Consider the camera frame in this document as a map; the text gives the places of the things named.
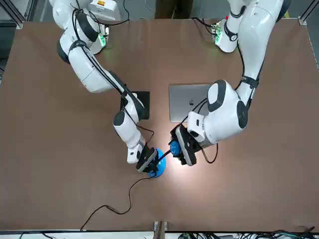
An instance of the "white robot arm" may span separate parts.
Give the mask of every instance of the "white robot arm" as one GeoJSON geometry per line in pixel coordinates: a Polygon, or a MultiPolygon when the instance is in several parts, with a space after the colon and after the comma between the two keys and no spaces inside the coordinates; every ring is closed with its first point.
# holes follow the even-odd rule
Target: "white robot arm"
{"type": "Polygon", "coordinates": [[[280,12],[286,12],[282,10],[285,0],[228,1],[231,13],[228,20],[215,26],[215,44],[224,52],[234,51],[238,44],[243,75],[236,89],[225,80],[216,81],[207,94],[209,114],[204,117],[189,112],[187,130],[179,125],[174,129],[176,137],[171,132],[180,144],[181,153],[176,156],[182,164],[192,166],[196,163],[196,151],[236,135],[246,127],[270,34],[280,12]]]}
{"type": "Polygon", "coordinates": [[[92,46],[100,44],[99,33],[105,26],[94,21],[85,9],[91,0],[51,0],[57,24],[65,29],[57,43],[59,56],[71,65],[84,87],[91,93],[116,89],[127,104],[115,116],[113,125],[128,147],[128,163],[137,163],[139,172],[149,172],[149,164],[158,157],[149,148],[137,123],[149,113],[137,95],[132,93],[115,73],[105,70],[92,53],[92,46]]]}

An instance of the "laptop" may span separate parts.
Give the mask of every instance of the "laptop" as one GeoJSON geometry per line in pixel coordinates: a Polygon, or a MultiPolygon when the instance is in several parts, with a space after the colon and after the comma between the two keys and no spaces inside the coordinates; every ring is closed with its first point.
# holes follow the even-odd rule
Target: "laptop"
{"type": "MultiPolygon", "coordinates": [[[[169,118],[170,122],[181,122],[188,112],[207,98],[207,92],[211,84],[200,85],[170,85],[169,86],[169,118]]],[[[203,116],[208,115],[207,105],[200,110],[203,116]]]]}

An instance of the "brown table surface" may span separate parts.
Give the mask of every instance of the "brown table surface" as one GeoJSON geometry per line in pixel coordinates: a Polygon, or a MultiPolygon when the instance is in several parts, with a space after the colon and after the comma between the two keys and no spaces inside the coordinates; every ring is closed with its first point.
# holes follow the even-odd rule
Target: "brown table surface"
{"type": "MultiPolygon", "coordinates": [[[[111,30],[112,47],[98,59],[131,90],[151,92],[151,117],[141,125],[163,151],[174,126],[169,84],[239,82],[238,51],[222,53],[192,20],[111,30]]],[[[100,205],[126,210],[128,189],[143,176],[113,129],[120,96],[85,90],[57,55],[61,33],[54,23],[27,22],[15,34],[0,88],[1,230],[80,229],[100,205]]],[[[212,165],[200,153],[193,167],[168,156],[164,175],[132,190],[129,213],[102,209],[86,229],[152,230],[166,220],[172,231],[319,232],[318,89],[307,29],[280,21],[245,131],[220,143],[212,165]]]]}

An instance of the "black cable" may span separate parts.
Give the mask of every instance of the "black cable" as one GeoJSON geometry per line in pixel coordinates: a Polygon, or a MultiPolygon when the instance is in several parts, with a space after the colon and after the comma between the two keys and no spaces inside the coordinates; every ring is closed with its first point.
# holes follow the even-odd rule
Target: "black cable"
{"type": "MultiPolygon", "coordinates": [[[[78,13],[81,12],[81,9],[74,9],[72,12],[72,24],[73,24],[73,29],[75,31],[75,35],[77,37],[78,40],[80,40],[77,28],[76,28],[76,21],[77,21],[77,15],[78,13]]],[[[111,79],[106,75],[106,73],[103,71],[103,69],[101,68],[101,66],[96,62],[96,60],[93,57],[90,57],[88,55],[88,53],[86,52],[86,50],[84,49],[84,47],[81,47],[82,51],[84,52],[84,54],[86,55],[86,57],[89,59],[89,61],[91,62],[91,64],[93,66],[95,66],[95,68],[97,69],[97,71],[109,82],[109,84],[111,86],[113,86],[120,94],[122,94],[122,92],[120,91],[120,89],[118,88],[118,86],[116,86],[116,84],[111,81],[111,79]]]]}
{"type": "Polygon", "coordinates": [[[306,11],[301,15],[300,18],[303,18],[303,16],[306,14],[306,12],[309,10],[309,8],[312,6],[312,4],[314,4],[315,1],[316,1],[316,0],[313,0],[313,2],[310,3],[310,5],[309,5],[308,8],[306,9],[306,11]]]}
{"type": "MultiPolygon", "coordinates": [[[[23,235],[24,234],[29,234],[29,232],[22,232],[19,239],[22,239],[23,235]]],[[[44,235],[46,238],[49,238],[49,239],[56,239],[55,237],[50,237],[48,236],[47,234],[45,234],[45,232],[41,232],[42,235],[44,235]]]]}
{"type": "Polygon", "coordinates": [[[204,25],[204,26],[211,27],[211,25],[205,23],[205,21],[200,20],[198,17],[195,17],[195,16],[194,16],[194,17],[192,17],[191,19],[197,20],[200,24],[202,24],[202,25],[204,25]]]}
{"type": "Polygon", "coordinates": [[[101,24],[101,25],[105,25],[105,26],[116,26],[116,25],[120,25],[120,24],[123,24],[123,23],[125,23],[125,22],[127,22],[127,21],[130,21],[130,12],[126,9],[126,7],[125,7],[125,0],[123,0],[123,8],[124,8],[124,10],[127,12],[127,14],[128,14],[128,18],[126,19],[126,20],[124,20],[124,21],[121,21],[121,22],[118,22],[118,23],[114,23],[114,24],[104,24],[104,23],[101,23],[98,19],[96,19],[96,20],[93,20],[93,21],[95,21],[96,23],[98,23],[98,24],[101,24]]]}
{"type": "MultiPolygon", "coordinates": [[[[200,104],[202,104],[204,101],[206,101],[207,100],[207,98],[205,98],[204,100],[202,100],[201,102],[199,102],[193,109],[192,109],[192,111],[194,111],[195,109],[197,109],[199,106],[200,106],[200,104]]],[[[177,126],[179,126],[179,125],[181,125],[182,123],[184,123],[185,122],[185,120],[187,120],[187,118],[188,118],[188,115],[177,125],[177,126]]]]}
{"type": "Polygon", "coordinates": [[[46,235],[45,233],[41,233],[42,235],[44,235],[46,238],[49,238],[49,239],[56,239],[56,238],[54,238],[54,237],[50,237],[50,236],[48,236],[48,235],[46,235]]]}
{"type": "MultiPolygon", "coordinates": [[[[77,15],[78,13],[81,12],[81,9],[74,9],[73,12],[72,12],[72,24],[73,24],[73,29],[75,31],[75,35],[77,37],[78,40],[80,40],[80,37],[79,37],[79,34],[78,34],[78,31],[77,31],[77,28],[76,28],[76,21],[77,21],[77,15]]],[[[93,57],[90,57],[88,55],[88,53],[86,52],[86,50],[84,49],[84,47],[82,46],[82,51],[84,52],[84,54],[86,55],[86,57],[89,59],[89,61],[91,62],[91,64],[93,66],[95,66],[95,68],[98,70],[98,72],[110,83],[111,86],[113,86],[120,94],[122,94],[123,92],[121,92],[121,90],[119,89],[119,87],[106,75],[106,73],[103,71],[101,65],[96,61],[95,58],[93,57]]],[[[126,110],[126,113],[128,114],[128,116],[131,118],[131,120],[134,122],[134,120],[132,119],[132,117],[130,116],[130,114],[127,112],[126,110]]],[[[146,130],[148,132],[151,132],[152,135],[151,137],[149,138],[149,140],[147,141],[147,143],[149,143],[152,139],[152,137],[154,136],[155,132],[153,130],[150,130],[150,129],[147,129],[147,128],[144,128],[142,126],[139,126],[137,125],[135,122],[134,124],[136,125],[136,127],[138,128],[141,128],[143,130],[146,130]]]]}
{"type": "Polygon", "coordinates": [[[27,232],[22,232],[21,235],[20,235],[20,237],[19,237],[19,239],[22,239],[22,237],[23,237],[24,234],[28,234],[28,233],[27,233],[27,232]]]}
{"type": "Polygon", "coordinates": [[[148,131],[148,132],[151,132],[151,133],[152,133],[151,137],[150,137],[149,140],[146,142],[146,143],[149,143],[149,142],[151,141],[151,139],[153,138],[155,132],[154,132],[153,130],[150,130],[150,129],[147,129],[147,128],[144,128],[144,127],[142,127],[142,126],[137,125],[137,124],[134,122],[133,118],[130,116],[129,112],[126,110],[126,108],[123,107],[122,110],[124,110],[125,113],[128,114],[128,116],[131,118],[131,120],[133,121],[133,123],[135,124],[136,127],[141,128],[141,129],[143,129],[143,130],[145,130],[145,131],[148,131]]]}
{"type": "Polygon", "coordinates": [[[111,206],[109,206],[109,205],[102,205],[102,206],[98,207],[96,210],[94,210],[94,211],[91,213],[91,215],[89,216],[89,218],[86,220],[86,222],[85,222],[85,223],[83,224],[83,226],[81,227],[80,231],[82,231],[82,230],[84,229],[85,225],[90,221],[90,219],[92,218],[92,216],[93,216],[98,210],[100,210],[101,208],[104,208],[104,207],[105,207],[105,208],[107,208],[108,210],[112,211],[113,213],[116,213],[117,215],[123,215],[123,214],[128,213],[128,212],[131,210],[131,208],[132,208],[131,189],[132,189],[138,182],[141,182],[141,181],[146,180],[146,179],[152,179],[152,178],[155,178],[155,177],[156,177],[156,174],[155,174],[154,176],[152,176],[152,177],[141,178],[141,179],[137,180],[135,183],[132,184],[132,186],[131,186],[130,189],[129,189],[130,206],[129,206],[129,208],[128,208],[126,211],[124,211],[124,212],[121,213],[121,212],[119,212],[118,210],[116,210],[115,208],[113,208],[113,207],[111,207],[111,206]]]}
{"type": "Polygon", "coordinates": [[[314,8],[307,14],[307,16],[305,16],[305,20],[308,18],[308,16],[312,13],[312,11],[316,8],[316,6],[318,5],[319,1],[316,3],[316,5],[314,6],[314,8]]]}
{"type": "MultiPolygon", "coordinates": [[[[90,17],[93,19],[93,21],[94,21],[94,19],[96,20],[95,22],[97,23],[98,22],[98,19],[97,19],[97,17],[94,15],[94,13],[93,12],[91,12],[91,11],[89,11],[89,14],[90,14],[90,17]]],[[[101,34],[101,27],[100,27],[100,24],[98,23],[98,26],[99,26],[99,34],[101,34]]]]}
{"type": "Polygon", "coordinates": [[[199,109],[198,109],[198,111],[197,111],[198,114],[199,114],[200,110],[203,108],[203,106],[204,106],[206,103],[207,103],[207,101],[205,101],[205,102],[203,102],[203,103],[201,104],[201,106],[199,107],[199,109]]]}
{"type": "Polygon", "coordinates": [[[203,21],[203,23],[205,24],[204,26],[205,26],[205,28],[206,28],[206,30],[207,30],[207,32],[210,34],[210,35],[216,35],[216,34],[214,34],[214,33],[212,33],[212,31],[211,31],[211,29],[212,29],[212,26],[210,26],[210,30],[208,29],[208,26],[206,26],[206,22],[205,22],[205,20],[202,18],[202,21],[203,21]]]}
{"type": "MultiPolygon", "coordinates": [[[[202,103],[202,105],[201,105],[200,108],[198,109],[198,112],[197,112],[198,114],[200,113],[200,110],[203,108],[203,106],[204,106],[206,103],[207,103],[207,100],[202,103]]],[[[214,163],[214,162],[216,161],[216,159],[217,159],[217,156],[218,156],[218,143],[216,144],[216,154],[215,154],[215,157],[214,157],[213,161],[209,161],[209,160],[208,160],[208,158],[207,158],[207,156],[206,156],[206,153],[205,153],[205,150],[199,145],[198,142],[197,142],[197,144],[198,144],[198,146],[200,147],[200,150],[201,150],[202,153],[203,153],[203,156],[204,156],[204,158],[205,158],[205,161],[206,161],[207,163],[209,163],[209,164],[214,163]]]]}

